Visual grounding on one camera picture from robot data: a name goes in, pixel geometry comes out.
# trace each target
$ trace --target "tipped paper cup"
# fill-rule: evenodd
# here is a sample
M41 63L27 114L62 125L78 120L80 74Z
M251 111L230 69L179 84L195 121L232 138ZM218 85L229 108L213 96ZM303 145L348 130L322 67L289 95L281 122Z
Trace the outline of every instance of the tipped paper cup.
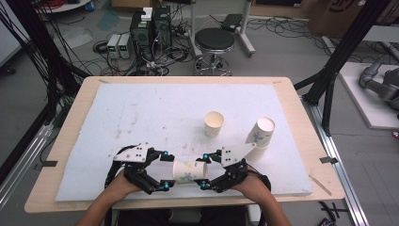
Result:
M263 157L266 150L267 150L267 147L265 147L265 148L255 147L249 154L247 154L246 160L256 162Z
M173 180L177 184L196 183L194 180L200 179L208 179L208 166L205 162L174 161Z
M210 138L215 138L219 135L222 128L224 117L217 111L208 112L204 117L205 135Z
M248 143L256 143L257 148L266 148L275 130L272 119L262 117L258 119L247 136Z

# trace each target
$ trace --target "gray robot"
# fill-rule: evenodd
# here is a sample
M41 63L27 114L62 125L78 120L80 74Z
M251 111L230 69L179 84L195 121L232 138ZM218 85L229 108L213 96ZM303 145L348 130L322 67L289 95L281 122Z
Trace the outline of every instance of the gray robot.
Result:
M375 92L392 109L399 111L399 68L385 72L382 83L374 80L383 61L384 57L381 56L370 67L367 67L360 75L359 85Z

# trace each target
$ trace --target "chair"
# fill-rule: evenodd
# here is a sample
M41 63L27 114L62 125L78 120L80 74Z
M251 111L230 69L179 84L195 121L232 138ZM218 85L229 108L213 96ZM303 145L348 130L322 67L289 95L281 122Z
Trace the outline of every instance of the chair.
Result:
M229 52L234 46L234 36L220 28L205 28L197 32L195 45L202 51L202 56L196 60L195 70L197 74L207 71L211 75L229 75L229 62L217 55Z

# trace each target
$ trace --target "black stool seat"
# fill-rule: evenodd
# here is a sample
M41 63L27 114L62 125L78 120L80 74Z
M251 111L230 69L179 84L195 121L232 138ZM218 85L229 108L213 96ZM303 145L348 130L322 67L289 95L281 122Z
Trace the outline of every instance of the black stool seat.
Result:
M196 45L209 52L227 52L234 45L234 37L229 31L220 28L205 28L197 32Z

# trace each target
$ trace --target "upright paper cup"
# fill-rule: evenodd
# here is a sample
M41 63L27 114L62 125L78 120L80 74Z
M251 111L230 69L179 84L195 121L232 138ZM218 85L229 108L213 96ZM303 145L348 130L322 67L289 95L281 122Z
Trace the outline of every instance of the upright paper cup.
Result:
M219 135L222 128L224 117L217 111L208 112L204 117L205 135L210 138L215 138Z
M208 179L208 166L205 162L174 161L173 180L177 184L195 183L194 180L200 179Z
M247 136L248 143L256 143L257 148L266 148L275 130L272 119L262 117L258 119Z

